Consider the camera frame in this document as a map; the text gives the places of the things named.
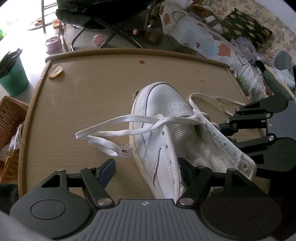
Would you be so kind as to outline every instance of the heart pattern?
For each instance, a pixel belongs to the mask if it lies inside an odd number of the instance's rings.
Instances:
[[[178,11],[174,11],[173,14],[172,14],[172,16],[173,16],[173,19],[175,20],[175,22],[178,23],[179,20],[180,20],[182,17],[185,16],[185,13],[183,13],[183,12],[178,12]]]

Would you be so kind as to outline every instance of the gray slipper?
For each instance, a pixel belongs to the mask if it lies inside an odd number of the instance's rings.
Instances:
[[[277,51],[274,56],[274,67],[279,70],[287,69],[290,71],[291,75],[294,77],[293,66],[295,61],[292,56],[284,49]]]

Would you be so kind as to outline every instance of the small sticker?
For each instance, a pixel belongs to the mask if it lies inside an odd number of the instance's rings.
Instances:
[[[131,146],[126,144],[126,146],[121,146],[121,155],[119,157],[128,157],[131,158]]]
[[[149,204],[151,204],[150,202],[144,201],[141,203],[143,206],[148,206]]]

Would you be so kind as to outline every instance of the black joint disc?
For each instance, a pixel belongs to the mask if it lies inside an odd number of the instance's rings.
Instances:
[[[44,193],[34,193],[34,190],[27,193],[13,205],[10,215],[51,239],[79,231],[91,218],[90,206],[84,198],[70,192],[48,192],[47,197]]]
[[[281,210],[269,197],[209,197],[200,214],[212,230],[235,240],[264,238],[281,221]]]

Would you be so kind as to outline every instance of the shoe tongue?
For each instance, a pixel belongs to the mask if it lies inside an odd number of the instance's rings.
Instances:
[[[174,151],[176,157],[183,157],[189,163],[194,165],[197,160],[196,149],[194,148],[194,144],[197,141],[197,134],[195,132],[193,125],[180,125],[180,124],[169,124],[167,125],[170,131],[170,137],[172,140],[172,145],[174,147]],[[179,197],[185,192],[186,188],[183,184],[183,180],[181,177],[180,166],[177,164],[180,180],[180,193]]]

